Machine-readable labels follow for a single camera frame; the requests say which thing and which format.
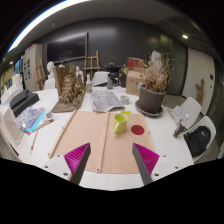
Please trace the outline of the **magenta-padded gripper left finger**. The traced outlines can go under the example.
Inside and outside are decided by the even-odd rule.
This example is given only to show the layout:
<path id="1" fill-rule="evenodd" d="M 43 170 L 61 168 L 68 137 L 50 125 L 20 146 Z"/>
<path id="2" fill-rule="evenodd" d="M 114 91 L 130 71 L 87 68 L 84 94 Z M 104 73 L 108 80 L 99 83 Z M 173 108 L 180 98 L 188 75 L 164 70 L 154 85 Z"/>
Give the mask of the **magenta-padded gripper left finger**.
<path id="1" fill-rule="evenodd" d="M 65 155 L 56 154 L 42 168 L 45 171 L 78 185 L 82 179 L 90 154 L 90 144 L 86 143 Z"/>

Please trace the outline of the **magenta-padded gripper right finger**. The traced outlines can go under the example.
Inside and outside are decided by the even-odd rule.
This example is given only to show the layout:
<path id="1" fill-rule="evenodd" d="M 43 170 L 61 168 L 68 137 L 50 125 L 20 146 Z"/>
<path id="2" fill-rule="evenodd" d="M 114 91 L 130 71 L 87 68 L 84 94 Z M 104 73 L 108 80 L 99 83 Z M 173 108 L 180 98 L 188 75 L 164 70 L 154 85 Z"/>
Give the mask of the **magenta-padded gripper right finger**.
<path id="1" fill-rule="evenodd" d="M 166 155 L 159 155 L 150 149 L 134 143 L 132 154 L 137 163 L 144 185 L 170 175 L 180 169 L 172 159 Z"/>

